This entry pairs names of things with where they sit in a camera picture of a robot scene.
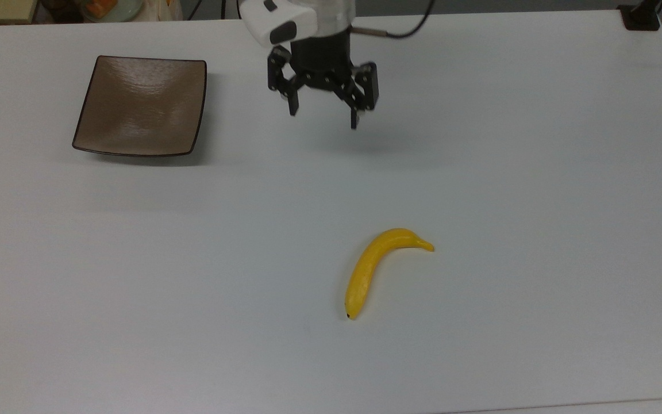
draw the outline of floor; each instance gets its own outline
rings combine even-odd
[[[237,18],[235,0],[228,0],[226,18]],[[218,19],[221,0],[182,0],[183,15],[190,16],[195,5],[194,20]],[[614,10],[621,3],[638,0],[438,0],[433,13],[495,13],[533,12],[547,10]],[[425,0],[357,0],[358,16],[417,15],[425,10]]]

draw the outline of yellow banana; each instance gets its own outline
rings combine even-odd
[[[389,251],[402,247],[419,247],[433,251],[433,244],[418,237],[407,228],[393,228],[379,234],[362,253],[357,266],[352,272],[352,278],[347,287],[347,296],[344,305],[349,319],[357,318],[364,306],[367,292],[370,290],[372,276],[375,275],[376,265]]]

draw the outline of white tabletop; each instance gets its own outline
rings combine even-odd
[[[662,414],[662,400],[505,409],[496,414]]]
[[[241,21],[0,27],[0,412],[662,398],[662,30],[433,16],[352,49],[380,89],[355,132],[320,91],[287,115]],[[98,55],[206,60],[197,151],[71,148]],[[349,321],[393,227],[436,252],[388,257]]]

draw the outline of black cable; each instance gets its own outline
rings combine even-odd
[[[423,27],[425,21],[428,20],[428,16],[430,16],[430,11],[433,8],[434,3],[436,3],[436,0],[430,0],[430,2],[428,3],[428,8],[425,10],[425,14],[423,14],[423,18],[421,19],[420,23],[418,23],[418,26],[415,26],[413,30],[402,34],[388,33],[387,37],[392,37],[392,39],[405,39],[405,37],[410,37],[416,34],[421,29],[421,27]]]
[[[191,11],[191,15],[188,17],[188,20],[193,18],[195,12],[198,10],[198,7],[201,5],[201,2],[203,2],[203,0],[198,0],[198,3],[195,3],[194,11]]]

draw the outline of brown square plate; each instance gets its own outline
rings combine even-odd
[[[99,56],[73,148],[136,157],[189,154],[205,98],[203,60]]]

